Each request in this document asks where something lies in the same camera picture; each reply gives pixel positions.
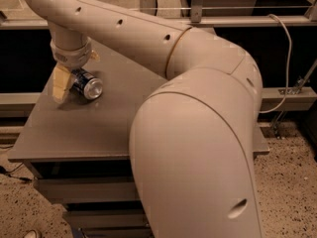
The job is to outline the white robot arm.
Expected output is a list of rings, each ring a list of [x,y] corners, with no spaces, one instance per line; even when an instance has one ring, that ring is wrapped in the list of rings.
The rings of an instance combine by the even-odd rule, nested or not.
[[[96,0],[25,0],[51,24],[55,58],[86,35],[167,82],[130,132],[135,184],[155,238],[264,238],[253,136],[262,78],[239,46],[203,30]]]

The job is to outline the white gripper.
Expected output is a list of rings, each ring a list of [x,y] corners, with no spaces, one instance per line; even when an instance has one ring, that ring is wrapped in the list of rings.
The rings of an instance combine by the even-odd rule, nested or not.
[[[91,40],[86,35],[53,22],[48,24],[53,58],[58,62],[53,69],[53,99],[63,103],[74,84],[74,75],[69,69],[82,67],[89,59],[100,62],[100,55],[91,51]]]

